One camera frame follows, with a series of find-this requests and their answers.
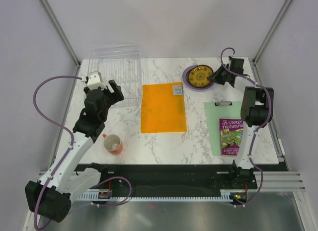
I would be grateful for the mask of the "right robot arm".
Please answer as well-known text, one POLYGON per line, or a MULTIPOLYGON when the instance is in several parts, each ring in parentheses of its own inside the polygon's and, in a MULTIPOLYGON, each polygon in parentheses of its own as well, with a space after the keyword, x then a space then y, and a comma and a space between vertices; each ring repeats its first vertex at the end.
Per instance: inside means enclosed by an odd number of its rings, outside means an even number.
POLYGON ((244 60, 229 57, 228 64, 207 77, 212 83, 229 83, 243 94, 240 118, 227 118, 222 114, 218 120, 221 155, 234 158, 229 173, 221 176, 221 184, 227 189, 256 189, 253 171, 257 143, 262 130, 272 120, 274 90, 263 87, 243 73, 244 60))

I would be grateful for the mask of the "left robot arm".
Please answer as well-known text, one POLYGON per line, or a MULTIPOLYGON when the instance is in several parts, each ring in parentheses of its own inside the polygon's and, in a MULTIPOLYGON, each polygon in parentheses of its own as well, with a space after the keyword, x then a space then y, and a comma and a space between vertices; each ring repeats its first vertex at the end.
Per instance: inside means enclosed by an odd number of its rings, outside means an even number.
POLYGON ((109 176, 93 164, 70 183, 70 176, 83 155, 92 147, 105 128, 109 108, 124 99, 121 87, 114 80, 106 85, 86 77, 84 108, 80 112, 66 149, 38 181, 29 181, 25 195, 29 210, 50 221, 61 222, 69 213, 72 202, 94 185, 107 186, 109 176))

